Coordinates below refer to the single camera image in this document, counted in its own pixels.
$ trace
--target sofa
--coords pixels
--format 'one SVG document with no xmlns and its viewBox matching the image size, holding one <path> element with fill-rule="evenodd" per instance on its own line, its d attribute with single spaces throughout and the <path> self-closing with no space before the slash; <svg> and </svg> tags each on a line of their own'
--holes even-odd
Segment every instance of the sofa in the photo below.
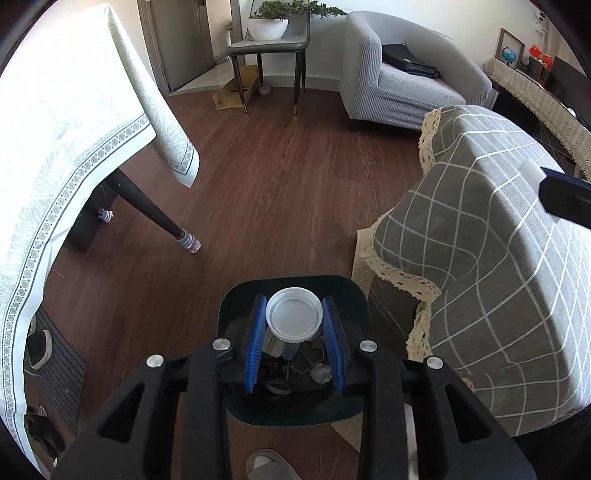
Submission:
<svg viewBox="0 0 591 480">
<path fill-rule="evenodd" d="M 424 177 L 358 232 L 372 325 L 411 359 L 443 358 L 512 436 L 589 406 L 591 231 L 546 213 L 521 173 L 558 164 L 473 105 L 429 113 L 419 153 Z M 421 301 L 416 317 L 393 290 Z"/>
<path fill-rule="evenodd" d="M 437 66 L 441 79 L 410 75 L 383 63 L 382 45 L 399 43 Z M 420 130 L 431 110 L 483 105 L 491 89 L 484 72 L 441 34 L 376 12 L 347 16 L 339 90 L 350 119 Z"/>
</svg>

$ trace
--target doorway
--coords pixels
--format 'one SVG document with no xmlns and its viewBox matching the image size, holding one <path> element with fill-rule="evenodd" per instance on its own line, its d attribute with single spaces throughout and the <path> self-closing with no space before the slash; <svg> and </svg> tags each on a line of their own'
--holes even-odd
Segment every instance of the doorway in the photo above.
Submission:
<svg viewBox="0 0 591 480">
<path fill-rule="evenodd" d="M 215 65 L 206 0 L 138 0 L 138 8 L 156 84 L 163 95 Z"/>
</svg>

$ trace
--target red decoration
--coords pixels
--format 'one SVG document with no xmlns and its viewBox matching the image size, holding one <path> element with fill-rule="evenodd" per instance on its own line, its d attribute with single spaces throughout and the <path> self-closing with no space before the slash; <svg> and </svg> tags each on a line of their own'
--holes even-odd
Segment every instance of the red decoration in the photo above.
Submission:
<svg viewBox="0 0 591 480">
<path fill-rule="evenodd" d="M 542 63 L 548 69 L 552 68 L 552 57 L 550 55 L 542 54 Z"/>
<path fill-rule="evenodd" d="M 539 59 L 540 55 L 542 55 L 542 51 L 538 48 L 538 45 L 534 45 L 530 48 L 531 56 L 535 59 Z"/>
</svg>

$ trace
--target cardboard box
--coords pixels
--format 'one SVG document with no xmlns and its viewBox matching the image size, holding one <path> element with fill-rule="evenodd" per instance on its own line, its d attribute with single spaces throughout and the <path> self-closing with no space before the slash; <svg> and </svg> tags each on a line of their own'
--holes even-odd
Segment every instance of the cardboard box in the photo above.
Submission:
<svg viewBox="0 0 591 480">
<path fill-rule="evenodd" d="M 242 77 L 242 87 L 244 89 L 244 98 L 248 103 L 259 88 L 258 68 L 256 65 L 240 65 L 240 76 Z M 215 95 L 213 102 L 217 110 L 226 108 L 242 108 L 242 102 L 238 95 L 238 88 L 234 79 L 230 80 Z"/>
</svg>

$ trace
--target dining table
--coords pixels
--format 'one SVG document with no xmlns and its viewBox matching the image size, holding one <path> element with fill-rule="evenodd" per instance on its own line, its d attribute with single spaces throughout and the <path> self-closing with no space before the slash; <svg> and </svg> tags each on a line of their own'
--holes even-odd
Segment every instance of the dining table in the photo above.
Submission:
<svg viewBox="0 0 591 480">
<path fill-rule="evenodd" d="M 41 17 L 0 76 L 0 112 L 0 417 L 35 465 L 24 427 L 25 342 L 60 247 L 106 181 L 195 253 L 199 241 L 119 167 L 151 144 L 191 187 L 199 155 L 108 4 Z"/>
</svg>

